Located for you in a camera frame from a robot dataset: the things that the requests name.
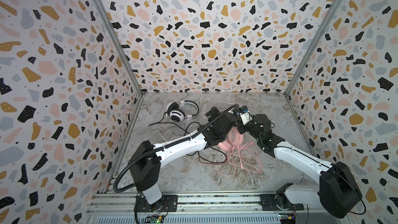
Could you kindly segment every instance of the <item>black cable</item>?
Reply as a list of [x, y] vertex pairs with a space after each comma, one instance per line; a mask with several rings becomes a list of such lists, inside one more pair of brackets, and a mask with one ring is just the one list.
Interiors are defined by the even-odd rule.
[[309, 214], [309, 212], [310, 212], [310, 208], [308, 207], [308, 204], [307, 204], [307, 220], [305, 221], [305, 224], [307, 224], [307, 222], [308, 222], [308, 214]]
[[122, 171], [120, 171], [120, 173], [117, 175], [117, 177], [116, 177], [116, 179], [115, 179], [115, 182], [114, 182], [114, 184], [113, 184], [113, 188], [112, 188], [113, 191], [114, 191], [115, 193], [120, 193], [120, 192], [126, 191], [127, 189], [129, 189], [129, 188], [135, 186], [134, 183], [132, 183], [132, 184], [129, 184], [129, 185], [125, 186], [125, 187], [122, 187], [121, 189], [117, 188], [117, 186], [118, 186], [120, 180], [122, 179], [122, 177], [124, 176], [124, 174], [130, 169], [130, 167], [131, 167], [133, 164], [135, 164], [136, 162], [140, 161], [140, 160], [141, 160], [142, 158], [144, 158], [144, 157], [148, 157], [149, 155], [152, 155], [152, 154], [154, 154], [154, 153], [156, 153], [156, 152], [162, 151], [162, 150], [164, 150], [164, 149], [170, 148], [170, 147], [172, 147], [172, 146], [174, 146], [174, 145], [180, 144], [180, 143], [182, 143], [182, 142], [185, 142], [185, 141], [188, 141], [188, 140], [190, 140], [190, 139], [192, 139], [192, 138], [197, 137], [199, 134], [202, 133], [203, 130], [205, 130], [206, 128], [208, 128], [209, 126], [211, 126], [211, 125], [212, 125], [214, 122], [216, 122], [221, 116], [223, 116], [224, 114], [226, 114], [226, 113], [229, 112], [230, 110], [235, 109], [236, 107], [239, 107], [239, 105], [238, 105], [238, 104], [235, 104], [235, 105], [232, 105], [232, 106], [228, 107], [226, 110], [224, 110], [222, 113], [220, 113], [217, 117], [215, 117], [212, 121], [208, 122], [206, 125], [204, 125], [202, 128], [200, 128], [200, 130], [198, 130], [198, 132], [196, 132], [196, 133], [193, 134], [192, 136], [185, 137], [185, 138], [181, 138], [181, 139], [179, 139], [179, 140], [177, 140], [177, 141], [175, 141], [175, 142], [172, 142], [172, 143], [170, 143], [170, 144], [167, 144], [167, 145], [165, 145], [165, 146], [163, 146], [163, 147], [159, 147], [159, 148], [150, 150], [150, 151], [148, 151], [148, 152], [143, 153], [142, 155], [140, 155], [140, 156], [137, 157], [136, 159], [134, 159], [131, 163], [129, 163], [126, 167], [124, 167], [124, 169], [122, 169]]

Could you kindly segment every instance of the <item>headphone ear cup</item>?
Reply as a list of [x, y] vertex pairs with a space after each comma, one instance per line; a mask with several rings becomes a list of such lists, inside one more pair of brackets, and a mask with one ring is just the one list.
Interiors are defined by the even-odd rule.
[[218, 143], [218, 147], [227, 152], [232, 147], [232, 145], [227, 140], [225, 140], [221, 143]]
[[167, 115], [170, 116], [170, 112], [174, 109], [178, 109], [178, 103], [177, 102], [168, 103], [166, 106]]
[[170, 118], [174, 122], [182, 122], [184, 120], [185, 113], [181, 109], [174, 109], [170, 112]]

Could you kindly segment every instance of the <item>pink speckle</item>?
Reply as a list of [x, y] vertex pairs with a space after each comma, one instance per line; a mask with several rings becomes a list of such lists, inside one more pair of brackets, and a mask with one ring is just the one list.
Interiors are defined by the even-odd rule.
[[374, 118], [372, 118], [371, 116], [367, 116], [366, 117], [366, 125], [367, 126], [371, 126], [372, 125], [372, 123], [375, 121], [375, 119]]
[[33, 156], [31, 156], [31, 157], [28, 158], [28, 161], [29, 161], [29, 162], [33, 162], [33, 160], [35, 160], [35, 158], [36, 158], [38, 155], [39, 155], [38, 153], [34, 154]]
[[52, 145], [51, 144], [44, 144], [43, 145], [43, 148], [46, 150], [46, 151], [51, 151], [52, 150]]
[[54, 190], [54, 185], [55, 185], [55, 183], [53, 183], [50, 186], [48, 186], [47, 191], [52, 192]]
[[238, 10], [238, 9], [233, 9], [232, 11], [231, 11], [231, 16], [232, 16], [232, 18], [235, 20], [235, 21], [239, 21], [239, 19], [240, 19], [240, 16], [241, 16], [241, 12], [240, 12], [240, 10]]
[[31, 38], [36, 38], [36, 37], [37, 37], [37, 34], [36, 34], [35, 30], [31, 30], [31, 31], [29, 32], [29, 36], [30, 36]]
[[55, 8], [56, 8], [58, 11], [60, 11], [63, 15], [66, 14], [65, 10], [64, 10], [58, 3], [55, 3]]
[[398, 43], [398, 37], [392, 37], [390, 39], [390, 43], [393, 44], [393, 45], [397, 44]]
[[382, 102], [379, 102], [379, 103], [374, 107], [374, 109], [375, 109], [375, 110], [390, 110], [390, 107], [391, 107], [390, 104], [387, 104], [386, 102], [382, 101]]
[[2, 24], [0, 24], [0, 27], [4, 30], [4, 32], [6, 32], [7, 34], [9, 34], [12, 37], [19, 37], [19, 32], [12, 30]]
[[339, 38], [340, 40], [343, 40], [348, 34], [348, 27], [343, 26], [339, 29]]
[[185, 19], [188, 17], [188, 15], [186, 15], [184, 12], [180, 12], [180, 16], [182, 17], [182, 19]]
[[63, 163], [65, 158], [64, 158], [64, 151], [62, 148], [62, 144], [57, 144], [57, 147], [55, 148], [54, 151], [54, 158], [55, 160], [58, 160], [60, 163]]
[[6, 139], [4, 139], [4, 143], [6, 144], [10, 144], [11, 142], [14, 141], [14, 139], [18, 136], [18, 134], [22, 131], [22, 127], [18, 127], [17, 129], [15, 129], [13, 132], [10, 133], [10, 135], [8, 135], [6, 137]]
[[39, 71], [43, 74], [54, 75], [57, 72], [56, 67], [50, 61], [39, 62]]
[[52, 104], [52, 105], [51, 105], [50, 113], [51, 113], [54, 117], [59, 118], [60, 115], [59, 115], [59, 107], [58, 107], [58, 104]]
[[142, 18], [145, 21], [149, 21], [149, 14], [146, 10], [143, 9], [139, 9], [137, 11], [138, 16], [140, 16], [140, 18]]
[[351, 105], [351, 102], [347, 99], [341, 99], [337, 102], [337, 106], [345, 106], [348, 107]]

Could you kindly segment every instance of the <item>terrazzo wallpaper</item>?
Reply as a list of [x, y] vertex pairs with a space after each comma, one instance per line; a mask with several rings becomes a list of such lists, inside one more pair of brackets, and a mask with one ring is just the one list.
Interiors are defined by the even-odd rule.
[[0, 222], [82, 223], [135, 92], [91, 0], [0, 0]]
[[361, 224], [398, 223], [397, 23], [398, 0], [344, 0], [288, 96], [317, 157], [350, 167]]
[[284, 91], [333, 0], [102, 0], [143, 92]]

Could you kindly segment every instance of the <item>marble floor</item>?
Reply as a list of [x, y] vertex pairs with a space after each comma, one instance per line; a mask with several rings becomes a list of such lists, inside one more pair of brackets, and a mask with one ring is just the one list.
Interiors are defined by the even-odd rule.
[[[118, 171], [127, 165], [141, 142], [150, 140], [152, 144], [155, 144], [183, 136], [184, 131], [173, 124], [148, 126], [150, 123], [161, 120], [167, 103], [181, 100], [192, 100], [199, 105], [200, 114], [195, 121], [201, 124], [207, 123], [205, 113], [213, 106], [223, 111], [231, 104], [247, 105], [252, 115], [264, 113], [275, 123], [273, 133], [283, 137], [296, 147], [308, 151], [283, 95], [272, 93], [147, 93], [144, 94], [132, 136], [127, 144]], [[193, 111], [193, 107], [185, 109], [188, 114]], [[190, 121], [185, 120], [180, 123], [180, 126], [185, 129], [189, 123]], [[192, 132], [197, 127], [196, 124], [192, 124], [188, 131]], [[252, 141], [255, 141], [254, 138], [245, 133], [243, 144]], [[285, 183], [302, 183], [304, 185], [315, 183], [295, 167], [260, 152], [257, 145], [256, 148], [263, 165], [262, 173], [249, 173], [237, 169], [233, 177], [226, 177], [218, 174], [214, 165], [199, 163], [196, 154], [180, 157], [163, 167], [159, 175], [159, 187], [161, 191], [274, 191]], [[218, 161], [223, 157], [221, 153], [212, 149], [201, 151], [201, 156], [211, 161]], [[227, 165], [219, 166], [219, 171], [230, 170], [230, 168], [223, 166]], [[132, 177], [130, 172], [127, 172], [119, 187], [130, 183], [132, 183]], [[135, 190], [135, 187], [133, 187], [129, 191], [134, 192]]]

